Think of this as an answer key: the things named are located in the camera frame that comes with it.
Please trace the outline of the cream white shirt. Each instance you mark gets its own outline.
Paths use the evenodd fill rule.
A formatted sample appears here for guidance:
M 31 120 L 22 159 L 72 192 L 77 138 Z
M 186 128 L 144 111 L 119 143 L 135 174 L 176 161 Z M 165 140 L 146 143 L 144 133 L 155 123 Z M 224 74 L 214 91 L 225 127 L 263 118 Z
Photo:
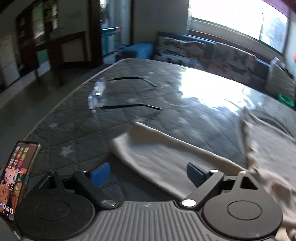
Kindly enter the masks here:
M 243 148 L 246 171 L 281 207 L 283 221 L 278 240 L 295 240 L 295 138 L 272 126 L 268 116 L 243 109 L 241 131 L 236 137 Z M 189 163 L 203 171 L 217 169 L 225 175 L 243 170 L 233 161 L 166 135 L 142 123 L 114 138 L 110 148 L 128 167 L 174 197 L 194 190 L 187 177 Z

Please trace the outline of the grey quilted star tablecloth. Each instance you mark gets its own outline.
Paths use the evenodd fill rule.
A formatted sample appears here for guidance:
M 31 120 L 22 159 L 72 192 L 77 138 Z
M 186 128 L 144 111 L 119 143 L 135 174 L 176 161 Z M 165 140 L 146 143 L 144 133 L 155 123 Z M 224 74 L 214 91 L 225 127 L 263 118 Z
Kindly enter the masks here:
M 96 80 L 123 76 L 142 77 L 158 85 L 151 90 L 144 81 L 132 81 L 137 97 L 161 110 L 133 107 L 91 112 L 88 95 Z M 268 116 L 271 123 L 295 135 L 294 110 L 243 84 L 176 64 L 121 60 L 73 90 L 31 131 L 28 140 L 42 148 L 27 189 L 48 172 L 65 176 L 109 162 L 111 177 L 104 190 L 127 200 L 167 200 L 165 192 L 110 153 L 110 141 L 139 122 L 244 166 L 236 137 L 243 108 Z

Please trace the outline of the smartphone with lit screen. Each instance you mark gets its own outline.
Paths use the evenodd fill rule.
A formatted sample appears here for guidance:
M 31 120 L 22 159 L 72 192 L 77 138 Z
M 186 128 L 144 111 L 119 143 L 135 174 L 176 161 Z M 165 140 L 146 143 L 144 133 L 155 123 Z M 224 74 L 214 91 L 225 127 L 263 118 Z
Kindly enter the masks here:
M 41 145 L 18 141 L 1 173 L 1 217 L 13 222 Z

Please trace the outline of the clear glasses black temples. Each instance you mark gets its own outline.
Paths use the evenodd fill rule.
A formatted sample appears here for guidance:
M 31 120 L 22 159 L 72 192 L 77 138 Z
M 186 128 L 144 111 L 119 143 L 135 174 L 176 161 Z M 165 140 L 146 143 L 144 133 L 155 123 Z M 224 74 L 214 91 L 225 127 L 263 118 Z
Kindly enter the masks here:
M 100 77 L 96 80 L 93 90 L 88 95 L 88 108 L 95 113 L 99 110 L 110 110 L 120 108 L 145 107 L 161 110 L 160 107 L 143 103 L 137 97 L 132 81 L 144 81 L 146 85 L 152 86 L 151 90 L 158 87 L 152 81 L 135 76 L 123 76 L 114 78 Z

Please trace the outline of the green object on sofa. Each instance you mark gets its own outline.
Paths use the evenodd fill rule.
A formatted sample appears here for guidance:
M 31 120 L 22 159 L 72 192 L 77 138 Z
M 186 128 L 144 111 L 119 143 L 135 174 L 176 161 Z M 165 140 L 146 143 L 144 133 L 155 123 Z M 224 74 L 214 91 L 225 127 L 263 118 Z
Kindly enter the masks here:
M 295 107 L 294 102 L 288 96 L 286 96 L 283 93 L 278 94 L 278 100 L 279 100 L 279 102 L 285 104 L 286 106 L 289 106 L 290 108 Z

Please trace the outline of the butterfly cushion right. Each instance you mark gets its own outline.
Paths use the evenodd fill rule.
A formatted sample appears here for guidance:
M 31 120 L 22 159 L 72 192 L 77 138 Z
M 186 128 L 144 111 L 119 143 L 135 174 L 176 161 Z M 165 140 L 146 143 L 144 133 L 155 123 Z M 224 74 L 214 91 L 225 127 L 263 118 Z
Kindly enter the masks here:
M 212 74 L 234 80 L 239 83 L 249 83 L 255 69 L 256 56 L 238 48 L 217 43 L 208 65 Z

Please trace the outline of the butterfly cushion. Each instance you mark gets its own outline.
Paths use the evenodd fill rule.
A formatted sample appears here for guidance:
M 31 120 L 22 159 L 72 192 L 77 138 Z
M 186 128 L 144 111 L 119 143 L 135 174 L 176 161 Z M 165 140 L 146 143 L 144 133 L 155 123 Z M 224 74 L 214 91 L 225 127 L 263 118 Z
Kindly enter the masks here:
M 255 69 L 256 56 L 238 48 L 217 43 L 208 65 L 212 74 L 234 80 L 239 83 L 249 83 Z
M 206 44 L 198 41 L 158 37 L 154 60 L 205 70 Z

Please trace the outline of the white grey pillow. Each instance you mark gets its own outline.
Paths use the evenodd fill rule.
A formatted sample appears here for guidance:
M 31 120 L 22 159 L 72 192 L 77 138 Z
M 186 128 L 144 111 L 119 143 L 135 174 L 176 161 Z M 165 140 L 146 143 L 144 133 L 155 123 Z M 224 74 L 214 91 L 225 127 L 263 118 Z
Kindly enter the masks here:
M 287 74 L 285 64 L 274 57 L 269 65 L 265 92 L 277 97 L 280 93 L 295 100 L 295 81 Z

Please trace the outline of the butterfly cushion left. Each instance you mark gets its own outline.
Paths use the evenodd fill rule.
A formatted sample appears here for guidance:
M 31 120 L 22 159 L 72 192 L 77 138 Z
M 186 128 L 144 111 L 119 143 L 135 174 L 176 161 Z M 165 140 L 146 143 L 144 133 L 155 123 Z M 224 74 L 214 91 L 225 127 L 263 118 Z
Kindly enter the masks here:
M 158 37 L 154 60 L 205 70 L 206 44 L 198 41 Z

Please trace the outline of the blue sofa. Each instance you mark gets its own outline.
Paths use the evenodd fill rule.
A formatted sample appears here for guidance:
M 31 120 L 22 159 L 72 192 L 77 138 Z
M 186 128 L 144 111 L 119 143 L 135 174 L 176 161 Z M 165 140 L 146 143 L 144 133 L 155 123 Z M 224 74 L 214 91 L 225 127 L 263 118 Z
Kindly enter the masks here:
M 185 41 L 198 41 L 198 42 L 206 44 L 206 50 L 205 50 L 205 54 L 204 54 L 205 70 L 203 70 L 206 72 L 209 72 L 207 69 L 208 69 L 208 65 L 211 60 L 212 54 L 213 54 L 214 46 L 217 43 L 224 44 L 221 42 L 212 41 L 212 40 L 208 40 L 208 39 L 200 38 L 200 37 L 194 37 L 194 36 L 190 36 L 190 35 L 180 35 L 180 34 L 174 34 L 174 33 L 159 32 L 157 34 L 157 40 L 154 43 L 141 42 L 141 43 L 137 43 L 137 44 L 131 45 L 129 47 L 126 47 L 123 50 L 119 51 L 115 56 L 116 61 L 119 61 L 122 59 L 127 59 L 127 58 L 154 60 L 155 48 L 158 43 L 158 37 L 169 37 L 169 38 L 174 38 L 177 40 L 185 40 Z M 248 87 L 251 87 L 257 91 L 266 93 L 264 87 L 265 87 L 265 83 L 267 81 L 270 62 L 267 63 L 267 62 L 257 58 L 256 64 L 255 64 L 255 69 L 252 73 L 250 82 L 249 83 L 242 83 L 242 84 L 244 84 Z M 294 80 L 294 78 L 292 77 L 292 75 L 289 73 L 288 70 L 287 70 L 287 74 L 290 78 L 292 78 Z

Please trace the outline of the teal blue cabinet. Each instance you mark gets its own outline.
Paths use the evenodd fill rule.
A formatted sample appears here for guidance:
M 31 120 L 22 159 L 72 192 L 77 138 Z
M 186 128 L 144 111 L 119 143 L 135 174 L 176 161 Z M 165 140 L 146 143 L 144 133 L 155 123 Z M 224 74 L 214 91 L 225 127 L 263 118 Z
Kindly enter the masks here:
M 116 51 L 120 40 L 120 27 L 103 28 L 100 33 L 103 56 Z

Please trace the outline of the dark wooden cabinet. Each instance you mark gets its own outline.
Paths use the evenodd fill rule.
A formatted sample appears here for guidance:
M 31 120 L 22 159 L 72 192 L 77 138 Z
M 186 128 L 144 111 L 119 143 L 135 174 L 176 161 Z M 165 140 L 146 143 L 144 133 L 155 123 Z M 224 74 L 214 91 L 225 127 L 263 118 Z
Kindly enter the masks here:
M 66 57 L 82 51 L 82 60 L 101 65 L 98 1 L 33 1 L 15 18 L 21 73 L 36 71 L 37 53 L 46 50 L 51 69 L 61 73 Z

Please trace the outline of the window with frame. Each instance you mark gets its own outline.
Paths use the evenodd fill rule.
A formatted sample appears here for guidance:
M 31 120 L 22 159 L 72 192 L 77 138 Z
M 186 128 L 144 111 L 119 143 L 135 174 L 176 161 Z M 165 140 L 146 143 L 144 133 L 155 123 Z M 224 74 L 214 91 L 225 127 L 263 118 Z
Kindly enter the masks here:
M 287 1 L 189 1 L 192 20 L 238 32 L 283 53 L 290 21 Z

